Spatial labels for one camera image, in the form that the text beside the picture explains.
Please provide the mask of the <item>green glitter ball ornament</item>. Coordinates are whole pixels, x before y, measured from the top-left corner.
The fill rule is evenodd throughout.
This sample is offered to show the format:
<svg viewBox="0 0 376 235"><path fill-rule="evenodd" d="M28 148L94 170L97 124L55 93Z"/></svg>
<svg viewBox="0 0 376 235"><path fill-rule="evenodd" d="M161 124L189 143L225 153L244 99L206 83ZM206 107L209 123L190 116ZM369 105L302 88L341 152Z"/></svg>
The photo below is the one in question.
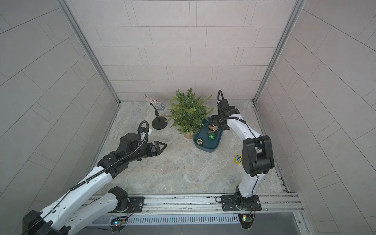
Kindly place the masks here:
<svg viewBox="0 0 376 235"><path fill-rule="evenodd" d="M216 138L216 133L215 132L209 132L208 133L208 139L209 140L215 140Z"/></svg>

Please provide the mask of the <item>red gold striped ornament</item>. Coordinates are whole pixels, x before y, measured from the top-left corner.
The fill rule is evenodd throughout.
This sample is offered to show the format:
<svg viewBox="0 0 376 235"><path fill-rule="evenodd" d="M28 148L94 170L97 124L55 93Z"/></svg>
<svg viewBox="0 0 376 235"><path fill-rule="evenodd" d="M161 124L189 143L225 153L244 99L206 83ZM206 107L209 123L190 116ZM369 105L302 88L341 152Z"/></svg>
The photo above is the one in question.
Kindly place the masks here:
<svg viewBox="0 0 376 235"><path fill-rule="evenodd" d="M208 125L208 130L210 133L215 133L218 131L218 126L216 125Z"/></svg>

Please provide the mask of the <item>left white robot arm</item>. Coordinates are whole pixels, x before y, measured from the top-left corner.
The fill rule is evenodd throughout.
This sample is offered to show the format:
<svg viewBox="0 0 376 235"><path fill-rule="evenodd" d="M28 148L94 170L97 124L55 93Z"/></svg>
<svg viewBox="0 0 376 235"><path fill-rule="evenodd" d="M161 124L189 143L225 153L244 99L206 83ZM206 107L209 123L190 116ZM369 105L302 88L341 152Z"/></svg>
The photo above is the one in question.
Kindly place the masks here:
<svg viewBox="0 0 376 235"><path fill-rule="evenodd" d="M32 210L22 220L24 235L75 235L94 220L109 212L129 209L128 193L114 187L88 206L83 204L99 189L128 168L132 161L160 155L166 143L150 143L149 123L143 120L137 133L120 138L117 150L104 156L80 183L42 210Z"/></svg>

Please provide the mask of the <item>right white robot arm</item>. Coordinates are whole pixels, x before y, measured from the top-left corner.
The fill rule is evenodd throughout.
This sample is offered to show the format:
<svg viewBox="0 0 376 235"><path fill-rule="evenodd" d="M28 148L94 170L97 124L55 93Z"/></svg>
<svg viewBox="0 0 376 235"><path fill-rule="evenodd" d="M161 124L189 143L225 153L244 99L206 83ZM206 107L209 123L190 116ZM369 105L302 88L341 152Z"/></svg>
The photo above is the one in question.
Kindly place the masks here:
<svg viewBox="0 0 376 235"><path fill-rule="evenodd" d="M212 115L210 126L223 131L233 130L242 141L244 176L235 192L235 205L242 211L249 207L254 209L257 204L256 188L269 170L274 168L271 139L252 129L238 108L228 104L221 90L217 93L217 108L218 114Z"/></svg>

